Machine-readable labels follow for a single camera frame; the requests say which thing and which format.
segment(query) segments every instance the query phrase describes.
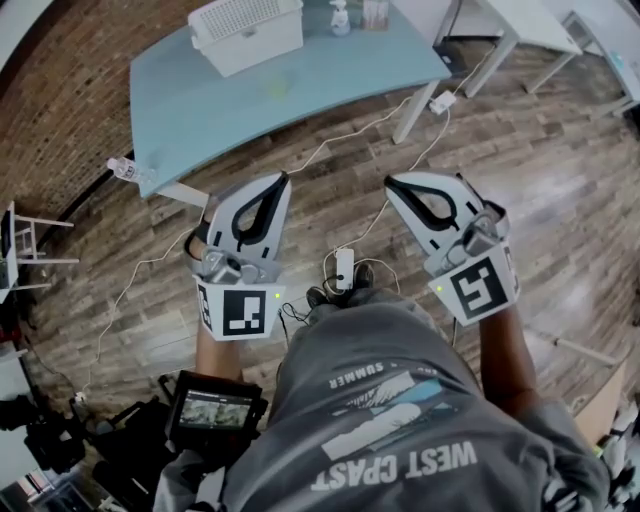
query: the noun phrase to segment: wooden floor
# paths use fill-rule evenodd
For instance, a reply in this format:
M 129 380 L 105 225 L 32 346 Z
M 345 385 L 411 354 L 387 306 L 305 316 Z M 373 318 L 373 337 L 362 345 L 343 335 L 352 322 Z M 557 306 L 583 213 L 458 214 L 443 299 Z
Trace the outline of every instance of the wooden floor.
M 462 47 L 470 66 L 488 43 Z M 474 98 L 460 97 L 445 136 L 423 167 L 462 172 L 485 197 L 508 209 L 511 244 L 523 285 L 520 311 L 530 328 L 613 356 L 631 353 L 628 386 L 640 359 L 630 326 L 640 241 L 640 142 L 624 120 L 591 120 L 594 107 L 619 97 L 608 69 L 583 57 L 527 95 L 522 82 L 553 54 L 520 48 Z M 455 85 L 451 81 L 445 85 Z M 300 166 L 328 137 L 353 133 L 384 116 L 411 90 L 367 99 L 312 117 L 245 144 L 190 175 L 185 182 L 213 192 L 241 179 Z M 335 245 L 359 236 L 384 202 L 383 178 L 406 170 L 437 136 L 444 116 L 425 112 L 408 139 L 394 146 L 397 116 L 343 142 L 328 144 L 304 172 L 292 177 L 293 197 L 279 260 L 287 299 L 305 310 L 305 290 L 321 283 L 321 262 Z M 193 226 L 195 208 L 162 197 L 141 200 L 137 187 L 109 181 L 73 216 L 76 228 L 57 236 L 55 254 L 81 258 L 47 269 L 54 286 L 37 294 L 32 341 L 40 357 L 77 389 L 87 383 L 97 339 L 138 260 L 160 257 Z M 427 293 L 424 256 L 392 208 L 356 246 L 356 256 L 380 258 L 400 278 L 402 293 L 422 304 L 447 332 L 451 317 Z M 163 373 L 193 364 L 198 323 L 193 280 L 176 248 L 165 261 L 142 265 L 102 340 L 100 361 L 87 389 L 91 406 L 112 414 L 158 393 Z M 392 286 L 376 267 L 378 281 Z M 295 322 L 289 323 L 289 332 Z M 573 402 L 602 380 L 604 370 L 539 343 L 541 388 Z M 456 348 L 474 369 L 476 328 L 459 333 Z M 273 391 L 286 351 L 280 325 L 271 339 L 245 348 L 245 377 Z M 30 370 L 61 406 L 70 389 L 27 356 Z

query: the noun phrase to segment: gray t-shirt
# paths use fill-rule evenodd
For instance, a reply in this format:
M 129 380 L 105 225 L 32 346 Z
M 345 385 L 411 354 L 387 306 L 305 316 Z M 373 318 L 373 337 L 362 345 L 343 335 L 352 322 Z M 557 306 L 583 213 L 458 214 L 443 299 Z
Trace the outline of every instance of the gray t-shirt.
M 608 475 L 564 407 L 507 416 L 425 322 L 370 304 L 291 347 L 269 426 L 221 499 L 229 511 L 514 512 L 570 491 L 573 510 L 602 510 Z M 174 510 L 163 492 L 156 509 Z

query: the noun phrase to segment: white storage bin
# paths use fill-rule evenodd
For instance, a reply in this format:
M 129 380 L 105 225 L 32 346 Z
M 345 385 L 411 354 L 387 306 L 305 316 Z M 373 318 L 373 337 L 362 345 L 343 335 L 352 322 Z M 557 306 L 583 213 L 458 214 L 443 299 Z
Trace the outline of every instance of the white storage bin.
M 222 76 L 302 47 L 300 0 L 217 0 L 189 14 L 191 41 Z

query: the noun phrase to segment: shoe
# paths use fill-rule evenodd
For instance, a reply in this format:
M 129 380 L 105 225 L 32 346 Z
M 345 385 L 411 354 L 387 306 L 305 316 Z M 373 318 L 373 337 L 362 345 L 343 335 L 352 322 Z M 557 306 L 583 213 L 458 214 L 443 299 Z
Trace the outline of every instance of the shoe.
M 307 290 L 307 304 L 313 309 L 322 304 L 329 304 L 329 299 L 327 299 L 327 296 L 320 288 L 312 286 Z
M 366 261 L 359 263 L 353 276 L 353 290 L 373 288 L 376 274 L 373 267 Z

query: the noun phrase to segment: brick wall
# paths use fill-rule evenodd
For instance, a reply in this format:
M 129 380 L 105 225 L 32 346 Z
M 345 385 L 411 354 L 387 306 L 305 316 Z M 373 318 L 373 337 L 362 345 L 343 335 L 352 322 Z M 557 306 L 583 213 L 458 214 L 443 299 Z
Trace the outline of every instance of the brick wall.
M 206 3 L 55 0 L 0 76 L 0 208 L 56 217 L 131 151 L 129 63 Z

